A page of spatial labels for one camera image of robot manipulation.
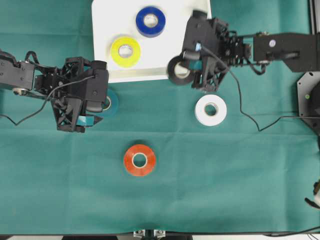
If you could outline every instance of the tape roll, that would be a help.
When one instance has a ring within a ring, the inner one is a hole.
[[[112,43],[111,57],[116,64],[123,68],[130,68],[136,65],[140,55],[139,43],[132,37],[123,36]]]
[[[136,155],[142,154],[145,157],[143,166],[136,166],[134,158]],[[156,166],[156,155],[153,150],[143,144],[136,144],[130,147],[123,158],[125,169],[133,176],[143,177],[150,174]]]
[[[215,108],[214,115],[206,113],[206,106],[211,105]],[[227,116],[227,105],[225,101],[217,95],[205,95],[201,97],[195,105],[195,117],[205,126],[216,126]]]
[[[106,118],[106,117],[112,117],[114,116],[119,108],[119,99],[117,94],[112,91],[110,88],[107,90],[107,102],[109,104],[105,106],[104,110],[102,112],[96,113],[94,112],[94,115],[101,117],[101,118]]]
[[[192,71],[179,66],[179,63],[183,61],[183,57],[179,55],[172,58],[167,66],[168,78],[176,85],[186,85],[195,79],[195,74]]]
[[[147,6],[138,12],[135,24],[141,35],[154,38],[165,29],[166,17],[160,9],[154,6]]]
[[[78,116],[78,120],[76,121],[76,125],[91,127],[94,125],[95,117],[94,116]]]

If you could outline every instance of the yellow tape roll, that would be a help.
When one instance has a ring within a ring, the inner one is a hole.
[[[123,56],[120,54],[120,48],[129,48],[131,54]],[[139,43],[132,37],[124,36],[120,37],[112,43],[111,56],[114,62],[124,68],[130,68],[139,61],[140,58],[140,46]]]

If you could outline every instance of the blue tape roll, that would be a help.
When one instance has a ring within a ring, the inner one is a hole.
[[[94,115],[101,118],[105,118],[105,117],[112,117],[116,114],[119,107],[118,96],[114,91],[112,91],[111,89],[108,89],[107,98],[109,98],[111,106],[109,106],[108,109],[104,110],[103,112],[95,113]]]
[[[144,19],[148,14],[155,15],[158,19],[157,24],[154,27],[148,27],[145,25]],[[141,9],[135,18],[136,27],[139,33],[148,38],[154,38],[162,33],[166,25],[166,17],[164,13],[154,6],[147,6]]]
[[[76,125],[90,127],[94,125],[94,122],[95,122],[94,116],[79,116],[76,122]]]

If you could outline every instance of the red tape roll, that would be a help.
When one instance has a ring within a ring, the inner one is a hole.
[[[136,166],[134,164],[134,157],[137,154],[145,156],[146,163],[144,166]],[[125,169],[133,176],[144,177],[152,172],[156,165],[156,155],[152,149],[143,144],[136,144],[130,147],[123,158]]]

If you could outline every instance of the green tablecloth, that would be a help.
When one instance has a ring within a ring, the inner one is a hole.
[[[66,57],[93,59],[91,2],[2,0],[0,48],[18,60],[34,50],[53,66]],[[310,29],[307,0],[212,0],[211,8],[239,34]],[[234,72],[244,110],[261,125],[295,114],[301,74],[282,62],[263,76],[248,67]],[[319,212],[304,203],[319,177],[319,150],[302,121],[282,120],[257,133],[239,112],[230,75],[217,93],[228,114],[216,127],[196,120],[203,93],[190,85],[156,80],[109,87],[119,97],[117,115],[85,134],[57,131],[49,105],[19,127],[0,119],[0,234],[281,232],[320,225]],[[41,104],[7,90],[0,96],[0,112],[15,120]],[[123,164],[135,143],[149,145],[157,157],[143,178]]]

